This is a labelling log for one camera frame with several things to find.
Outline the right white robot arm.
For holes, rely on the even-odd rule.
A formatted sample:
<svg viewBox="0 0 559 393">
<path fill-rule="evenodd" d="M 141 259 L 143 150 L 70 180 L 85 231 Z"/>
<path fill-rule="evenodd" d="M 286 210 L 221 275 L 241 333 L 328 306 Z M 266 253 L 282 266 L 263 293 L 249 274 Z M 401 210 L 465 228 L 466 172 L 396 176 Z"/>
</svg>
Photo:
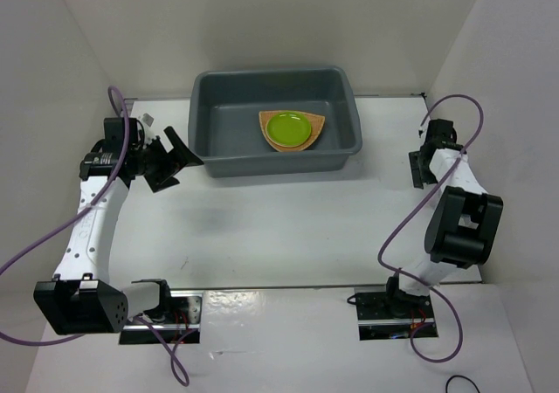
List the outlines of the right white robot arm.
<svg viewBox="0 0 559 393">
<path fill-rule="evenodd" d="M 421 307 L 430 288 L 458 269 L 487 262 L 499 226 L 503 201 L 475 178 L 452 121 L 430 120 L 420 132 L 423 144 L 409 153 L 413 185 L 437 184 L 438 203 L 424 236 L 424 254 L 388 279 L 383 307 L 403 318 Z"/>
</svg>

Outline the green plastic plate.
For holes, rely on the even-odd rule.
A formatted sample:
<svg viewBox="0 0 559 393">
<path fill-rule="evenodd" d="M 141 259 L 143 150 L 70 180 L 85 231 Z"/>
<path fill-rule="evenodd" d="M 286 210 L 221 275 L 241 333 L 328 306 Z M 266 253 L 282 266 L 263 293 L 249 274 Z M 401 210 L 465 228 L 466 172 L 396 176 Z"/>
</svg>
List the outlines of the green plastic plate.
<svg viewBox="0 0 559 393">
<path fill-rule="evenodd" d="M 271 117 L 266 123 L 265 131 L 275 144 L 293 148 L 303 144 L 310 137 L 312 126 L 304 114 L 284 111 Z"/>
</svg>

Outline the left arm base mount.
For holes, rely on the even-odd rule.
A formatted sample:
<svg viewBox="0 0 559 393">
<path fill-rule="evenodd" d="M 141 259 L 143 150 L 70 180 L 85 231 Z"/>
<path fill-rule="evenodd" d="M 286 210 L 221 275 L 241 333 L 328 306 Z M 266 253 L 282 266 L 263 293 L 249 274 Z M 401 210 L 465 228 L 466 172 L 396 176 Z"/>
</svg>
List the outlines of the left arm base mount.
<svg viewBox="0 0 559 393">
<path fill-rule="evenodd" d="M 160 317 L 144 314 L 154 330 L 169 345 L 198 344 L 200 342 L 200 326 L 202 320 L 204 292 L 192 290 L 172 290 L 170 310 Z M 144 324 L 129 321 L 120 333 L 119 344 L 124 346 L 156 345 L 156 336 Z"/>
</svg>

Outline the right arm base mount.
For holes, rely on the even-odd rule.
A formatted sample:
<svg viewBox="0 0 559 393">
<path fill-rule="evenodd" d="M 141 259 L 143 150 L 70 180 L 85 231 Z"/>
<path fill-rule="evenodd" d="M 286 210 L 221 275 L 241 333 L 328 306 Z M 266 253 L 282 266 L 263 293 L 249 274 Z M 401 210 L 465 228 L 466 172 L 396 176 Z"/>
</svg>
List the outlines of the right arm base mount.
<svg viewBox="0 0 559 393">
<path fill-rule="evenodd" d="M 409 340 L 416 329 L 416 338 L 438 337 L 429 296 L 400 301 L 373 286 L 356 288 L 346 302 L 355 309 L 360 341 Z"/>
</svg>

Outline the woven bamboo fan-shaped basket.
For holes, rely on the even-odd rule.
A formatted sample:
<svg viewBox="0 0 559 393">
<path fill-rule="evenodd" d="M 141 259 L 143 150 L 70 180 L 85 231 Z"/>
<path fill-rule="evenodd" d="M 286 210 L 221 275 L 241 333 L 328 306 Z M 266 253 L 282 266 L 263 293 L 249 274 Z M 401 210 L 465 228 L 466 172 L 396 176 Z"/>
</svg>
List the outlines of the woven bamboo fan-shaped basket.
<svg viewBox="0 0 559 393">
<path fill-rule="evenodd" d="M 270 138 L 266 135 L 266 131 L 265 131 L 266 123 L 271 119 L 271 117 L 274 114 L 277 114 L 279 112 L 284 112 L 284 111 L 291 111 L 291 112 L 296 112 L 296 113 L 299 113 L 299 114 L 304 114 L 311 123 L 312 132 L 311 132 L 310 137 L 303 144 L 299 145 L 298 147 L 293 147 L 293 148 L 281 147 L 281 146 L 275 144 L 274 142 L 272 142 L 270 140 Z M 322 129 L 324 128 L 325 122 L 326 122 L 326 118 L 322 115 L 311 114 L 311 113 L 302 112 L 302 111 L 268 110 L 268 111 L 260 111 L 259 112 L 259 125 L 260 125 L 260 129 L 261 129 L 261 133 L 265 137 L 268 144 L 278 152 L 297 152 L 297 151 L 304 151 L 306 149 L 309 149 L 319 139 L 319 137 L 321 135 L 321 132 L 322 132 Z"/>
</svg>

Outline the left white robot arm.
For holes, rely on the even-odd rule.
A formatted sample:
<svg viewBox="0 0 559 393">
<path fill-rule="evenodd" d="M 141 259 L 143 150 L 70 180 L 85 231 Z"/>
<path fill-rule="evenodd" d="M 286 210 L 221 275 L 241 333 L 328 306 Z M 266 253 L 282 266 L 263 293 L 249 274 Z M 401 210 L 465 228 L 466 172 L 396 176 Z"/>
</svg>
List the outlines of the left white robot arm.
<svg viewBox="0 0 559 393">
<path fill-rule="evenodd" d="M 56 334 L 118 333 L 135 316 L 161 323 L 174 314 L 165 279 L 139 279 L 123 289 L 109 283 L 109 258 L 118 217 L 131 182 L 141 176 L 157 193 L 179 182 L 176 174 L 202 161 L 172 127 L 172 149 L 141 120 L 106 118 L 104 137 L 79 166 L 79 219 L 52 278 L 33 298 Z"/>
</svg>

